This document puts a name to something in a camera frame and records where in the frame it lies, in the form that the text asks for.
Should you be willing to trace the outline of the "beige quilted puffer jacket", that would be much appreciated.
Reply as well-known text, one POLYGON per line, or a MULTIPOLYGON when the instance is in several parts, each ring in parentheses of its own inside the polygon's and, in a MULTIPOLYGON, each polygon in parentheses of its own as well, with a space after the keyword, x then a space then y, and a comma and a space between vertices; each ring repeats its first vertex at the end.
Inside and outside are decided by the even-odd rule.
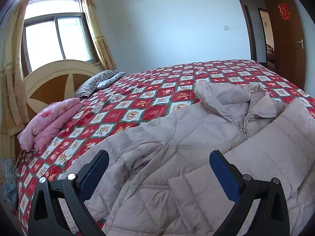
POLYGON ((314 212, 314 117, 305 100, 283 103, 258 84, 199 82, 198 103, 105 138, 67 169, 77 173, 99 150, 109 167, 85 204, 106 235, 213 235, 229 211, 209 165, 219 150, 244 174, 278 178, 290 235, 314 212))

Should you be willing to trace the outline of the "clothes pile beside bed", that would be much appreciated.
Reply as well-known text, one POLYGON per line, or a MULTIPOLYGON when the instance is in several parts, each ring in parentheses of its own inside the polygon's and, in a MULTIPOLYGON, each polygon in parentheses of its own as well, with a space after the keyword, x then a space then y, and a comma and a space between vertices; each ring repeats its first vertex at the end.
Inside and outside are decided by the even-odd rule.
POLYGON ((12 158, 1 158, 1 178, 4 200, 12 205, 16 204, 18 199, 17 176, 12 158))

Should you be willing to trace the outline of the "pink folded blanket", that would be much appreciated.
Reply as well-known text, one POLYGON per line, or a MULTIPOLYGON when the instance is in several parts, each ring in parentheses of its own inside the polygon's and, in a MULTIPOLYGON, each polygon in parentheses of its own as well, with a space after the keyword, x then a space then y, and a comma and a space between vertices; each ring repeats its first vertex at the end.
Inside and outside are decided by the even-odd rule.
POLYGON ((17 136, 21 149, 27 152, 42 151, 82 107, 83 102, 79 98, 50 104, 17 136))

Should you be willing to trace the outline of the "left yellow curtain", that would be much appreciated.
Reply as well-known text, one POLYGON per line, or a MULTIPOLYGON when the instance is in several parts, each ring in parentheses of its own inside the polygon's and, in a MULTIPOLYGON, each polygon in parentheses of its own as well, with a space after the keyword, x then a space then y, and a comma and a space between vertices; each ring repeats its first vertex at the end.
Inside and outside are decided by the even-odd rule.
POLYGON ((22 131, 29 122, 21 63, 22 31, 28 3, 29 0, 21 0, 9 17, 1 62, 1 134, 9 136, 22 131))

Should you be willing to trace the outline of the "yellow curtain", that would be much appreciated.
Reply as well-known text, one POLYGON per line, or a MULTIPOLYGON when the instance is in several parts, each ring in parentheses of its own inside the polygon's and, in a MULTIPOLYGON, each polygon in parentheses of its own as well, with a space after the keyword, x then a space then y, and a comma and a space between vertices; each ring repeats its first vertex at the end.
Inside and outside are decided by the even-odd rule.
POLYGON ((82 7, 97 56, 103 69, 116 69, 116 64, 98 23, 94 0, 82 0, 82 7))
POLYGON ((29 122, 21 63, 22 31, 28 3, 29 0, 21 0, 9 17, 1 62, 1 134, 9 136, 22 131, 29 122))

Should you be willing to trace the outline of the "cream wooden headboard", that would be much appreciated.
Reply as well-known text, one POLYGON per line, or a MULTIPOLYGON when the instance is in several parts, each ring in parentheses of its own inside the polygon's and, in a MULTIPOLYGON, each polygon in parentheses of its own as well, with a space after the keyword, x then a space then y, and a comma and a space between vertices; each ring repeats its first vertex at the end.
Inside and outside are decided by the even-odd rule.
POLYGON ((101 68, 87 62, 62 60, 44 65, 27 77, 18 77, 12 66, 1 70, 1 157, 16 159, 17 134, 42 109, 72 98, 75 91, 101 68))

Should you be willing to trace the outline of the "striped grey pillow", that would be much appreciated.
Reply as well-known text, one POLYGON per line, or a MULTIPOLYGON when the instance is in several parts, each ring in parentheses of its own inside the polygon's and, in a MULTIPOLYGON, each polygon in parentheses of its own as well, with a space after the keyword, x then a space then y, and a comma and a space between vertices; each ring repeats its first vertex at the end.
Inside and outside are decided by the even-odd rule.
POLYGON ((110 86, 120 79, 126 72, 116 70, 104 70, 86 80, 75 92, 75 98, 88 98, 95 90, 110 86))

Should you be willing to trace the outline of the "red patchwork bed quilt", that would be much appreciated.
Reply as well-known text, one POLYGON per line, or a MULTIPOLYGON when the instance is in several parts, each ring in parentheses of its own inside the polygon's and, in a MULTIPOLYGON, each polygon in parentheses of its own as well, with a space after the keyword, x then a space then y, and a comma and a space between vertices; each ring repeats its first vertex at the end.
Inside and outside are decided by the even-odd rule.
POLYGON ((271 98, 285 103, 300 98, 314 113, 311 96, 252 60, 209 61, 115 74, 112 83, 97 85, 79 107, 38 133, 32 152, 20 153, 17 185, 22 231, 28 231, 31 201, 40 177, 55 180, 104 138, 197 103, 196 82, 260 84, 271 98))

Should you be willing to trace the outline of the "brown wooden door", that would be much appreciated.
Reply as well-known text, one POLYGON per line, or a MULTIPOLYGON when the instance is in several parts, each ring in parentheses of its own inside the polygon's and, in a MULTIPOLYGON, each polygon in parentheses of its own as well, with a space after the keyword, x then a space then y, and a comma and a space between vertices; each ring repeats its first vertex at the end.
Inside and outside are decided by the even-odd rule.
POLYGON ((275 52, 275 72, 297 87, 305 88, 306 54, 304 31, 294 0, 264 0, 269 13, 275 52), (292 13, 290 20, 283 20, 278 5, 285 3, 292 13), (297 41, 303 40, 304 49, 297 41))

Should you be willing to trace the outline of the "red double happiness decoration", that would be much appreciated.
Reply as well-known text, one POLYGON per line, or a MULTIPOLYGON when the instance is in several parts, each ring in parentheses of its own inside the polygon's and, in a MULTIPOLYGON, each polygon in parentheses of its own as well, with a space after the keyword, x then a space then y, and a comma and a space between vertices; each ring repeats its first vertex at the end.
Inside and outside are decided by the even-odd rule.
POLYGON ((280 3, 278 5, 280 16, 283 20, 290 20, 292 13, 288 9, 285 3, 280 3))

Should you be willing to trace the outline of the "right yellow curtain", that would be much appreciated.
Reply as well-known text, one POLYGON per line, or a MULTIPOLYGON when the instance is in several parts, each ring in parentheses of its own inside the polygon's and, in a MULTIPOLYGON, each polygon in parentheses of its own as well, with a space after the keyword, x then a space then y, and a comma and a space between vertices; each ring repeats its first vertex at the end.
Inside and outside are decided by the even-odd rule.
POLYGON ((116 69, 116 64, 98 23, 94 0, 82 0, 82 7, 97 56, 103 69, 116 69))

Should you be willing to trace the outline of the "window with brown frame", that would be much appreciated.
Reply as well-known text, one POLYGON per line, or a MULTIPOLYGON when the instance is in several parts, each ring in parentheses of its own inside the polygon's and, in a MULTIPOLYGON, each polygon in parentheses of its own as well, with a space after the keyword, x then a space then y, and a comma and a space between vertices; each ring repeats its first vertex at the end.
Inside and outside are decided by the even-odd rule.
POLYGON ((25 76, 60 60, 98 64, 82 0, 29 0, 22 30, 25 76))

